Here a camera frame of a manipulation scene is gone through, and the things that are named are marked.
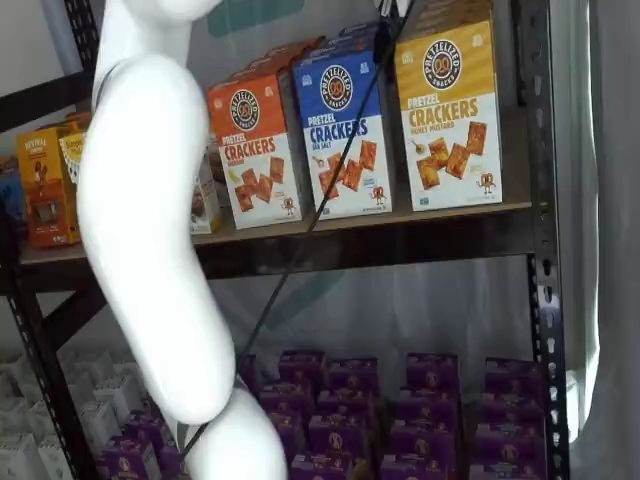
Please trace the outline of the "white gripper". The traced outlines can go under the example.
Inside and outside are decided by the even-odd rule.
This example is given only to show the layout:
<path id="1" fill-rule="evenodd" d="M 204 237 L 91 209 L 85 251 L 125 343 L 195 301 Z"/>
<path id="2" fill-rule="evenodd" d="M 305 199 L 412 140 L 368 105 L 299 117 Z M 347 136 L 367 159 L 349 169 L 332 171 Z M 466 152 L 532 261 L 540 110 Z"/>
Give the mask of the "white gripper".
<path id="1" fill-rule="evenodd" d="M 374 60 L 386 61 L 395 50 L 394 34 L 397 32 L 398 18 L 405 18 L 411 11 L 414 0 L 374 0 L 379 14 L 374 37 Z"/>

